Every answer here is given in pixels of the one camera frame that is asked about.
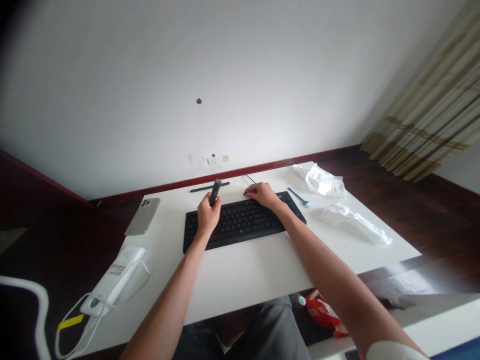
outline hand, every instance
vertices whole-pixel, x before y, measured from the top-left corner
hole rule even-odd
[[[274,193],[268,182],[259,182],[250,185],[245,189],[245,196],[258,201],[260,205],[270,210],[282,204],[282,201],[277,194]]]
[[[198,232],[197,234],[212,235],[215,227],[219,223],[220,219],[220,207],[222,206],[222,200],[220,195],[216,196],[215,204],[210,207],[209,199],[212,193],[209,192],[205,195],[203,200],[198,205]]]

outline red bag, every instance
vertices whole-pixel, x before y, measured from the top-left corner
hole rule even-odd
[[[324,328],[335,329],[333,336],[343,338],[349,335],[347,329],[340,321],[337,314],[328,305],[318,290],[308,294],[306,300],[306,309],[310,314],[312,321]]]

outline forearm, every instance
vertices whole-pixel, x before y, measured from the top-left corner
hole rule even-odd
[[[210,238],[198,233],[121,359],[171,359],[182,333],[195,279]]]
[[[315,287],[348,329],[364,356],[376,341],[391,340],[421,350],[358,276],[285,204],[273,209]]]

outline white wall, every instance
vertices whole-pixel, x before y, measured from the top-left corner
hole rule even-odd
[[[439,167],[434,173],[480,194],[480,141]]]
[[[358,144],[466,3],[42,1],[2,68],[0,147],[93,199]]]

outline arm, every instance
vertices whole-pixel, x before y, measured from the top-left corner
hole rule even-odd
[[[185,322],[187,306],[205,248],[219,222],[222,201],[209,205],[210,192],[198,206],[198,231],[168,284],[121,355],[121,360],[171,359]]]
[[[370,346],[382,340],[404,344],[426,356],[358,276],[293,214],[268,183],[251,185],[245,192],[280,219],[310,279],[364,359]]]

